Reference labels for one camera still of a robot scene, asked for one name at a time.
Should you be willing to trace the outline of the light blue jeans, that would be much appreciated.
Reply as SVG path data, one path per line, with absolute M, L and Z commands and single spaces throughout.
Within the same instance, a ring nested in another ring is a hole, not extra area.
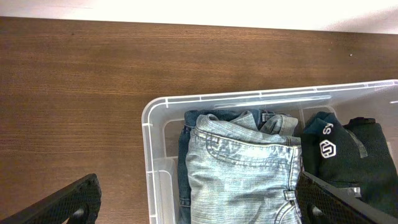
M 250 111 L 231 121 L 199 115 L 186 156 L 191 222 L 300 223 L 297 124 L 284 114 L 262 126 Z

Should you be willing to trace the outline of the dark blue jeans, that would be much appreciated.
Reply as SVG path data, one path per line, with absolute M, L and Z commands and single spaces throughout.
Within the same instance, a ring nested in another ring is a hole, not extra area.
M 222 121 L 231 121 L 240 116 L 241 112 L 231 110 L 190 110 L 184 114 L 184 127 L 178 142 L 178 190 L 180 208 L 178 224 L 191 224 L 191 188 L 188 181 L 188 170 L 185 162 L 190 142 L 190 132 L 197 125 L 197 118 L 201 114 L 213 114 Z

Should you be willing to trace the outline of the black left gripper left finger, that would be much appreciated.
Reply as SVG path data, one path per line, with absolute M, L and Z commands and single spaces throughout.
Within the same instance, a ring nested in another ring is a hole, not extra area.
M 88 174 L 1 223 L 94 223 L 101 207 L 96 174 Z

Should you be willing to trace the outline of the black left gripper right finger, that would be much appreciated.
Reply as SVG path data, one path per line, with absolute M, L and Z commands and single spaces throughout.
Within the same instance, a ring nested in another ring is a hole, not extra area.
M 397 218 L 308 172 L 300 173 L 295 198 L 304 224 L 397 224 Z

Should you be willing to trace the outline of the black garment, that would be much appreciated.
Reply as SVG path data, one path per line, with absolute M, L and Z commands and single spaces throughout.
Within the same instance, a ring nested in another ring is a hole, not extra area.
M 375 119 L 351 119 L 329 135 L 303 133 L 301 140 L 306 172 L 397 216 L 397 170 Z

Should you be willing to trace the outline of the clear plastic storage bin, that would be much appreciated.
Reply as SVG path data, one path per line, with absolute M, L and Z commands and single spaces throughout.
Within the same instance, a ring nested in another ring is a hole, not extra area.
M 374 118 L 397 160 L 397 80 L 156 98 L 142 112 L 151 223 L 178 221 L 178 140 L 185 112 L 252 109 L 296 117 L 297 134 L 319 111 L 333 112 L 341 124 L 355 117 Z

